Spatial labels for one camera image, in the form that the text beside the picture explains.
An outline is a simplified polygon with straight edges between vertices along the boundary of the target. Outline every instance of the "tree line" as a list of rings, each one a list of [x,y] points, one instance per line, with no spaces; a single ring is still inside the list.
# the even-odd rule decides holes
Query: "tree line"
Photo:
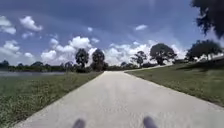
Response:
[[[97,49],[92,54],[92,63],[89,66],[86,64],[89,62],[89,54],[85,49],[79,49],[75,55],[76,64],[73,64],[72,61],[69,61],[65,64],[58,66],[52,66],[49,64],[43,64],[40,61],[37,61],[31,65],[23,65],[22,63],[17,66],[10,66],[9,62],[4,60],[0,63],[0,69],[5,69],[9,71],[34,71],[34,72],[65,72],[65,71],[76,71],[80,73],[93,71],[104,71],[104,70],[129,70],[137,68],[147,68],[153,67],[156,65],[165,65],[165,61],[172,61],[174,64],[177,63],[187,63],[194,62],[200,59],[202,56],[205,56],[207,60],[213,58],[213,55],[222,53],[223,49],[219,43],[213,40],[198,40],[192,45],[188,50],[185,59],[178,59],[177,54],[174,50],[164,43],[159,43],[152,46],[150,54],[146,55],[143,51],[138,51],[134,56],[130,58],[130,63],[121,62],[119,66],[109,66],[105,62],[105,55],[102,50]]]

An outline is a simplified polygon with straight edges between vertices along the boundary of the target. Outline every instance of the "green grass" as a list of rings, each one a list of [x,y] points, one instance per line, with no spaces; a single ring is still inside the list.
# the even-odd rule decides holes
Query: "green grass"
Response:
[[[26,119],[99,74],[0,77],[0,128]]]
[[[128,73],[224,107],[224,68],[199,67],[182,64]]]

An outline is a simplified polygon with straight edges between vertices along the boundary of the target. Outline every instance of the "pond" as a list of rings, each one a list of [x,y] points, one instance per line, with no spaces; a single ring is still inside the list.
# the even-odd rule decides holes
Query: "pond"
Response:
[[[64,72],[8,72],[0,71],[1,76],[44,76],[44,75],[63,75]]]

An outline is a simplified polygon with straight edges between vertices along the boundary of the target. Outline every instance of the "blue sky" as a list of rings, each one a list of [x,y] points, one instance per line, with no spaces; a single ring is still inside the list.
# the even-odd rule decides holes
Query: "blue sky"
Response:
[[[0,0],[0,61],[74,61],[78,48],[100,48],[106,61],[129,61],[158,42],[182,58],[198,39],[191,0]]]

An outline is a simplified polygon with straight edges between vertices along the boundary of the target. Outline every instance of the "person's feet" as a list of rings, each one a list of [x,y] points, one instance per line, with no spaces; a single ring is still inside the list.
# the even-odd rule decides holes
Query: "person's feet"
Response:
[[[78,119],[72,128],[85,128],[85,121],[82,119]]]
[[[149,116],[147,116],[143,119],[143,124],[144,124],[145,128],[157,128],[153,119]]]

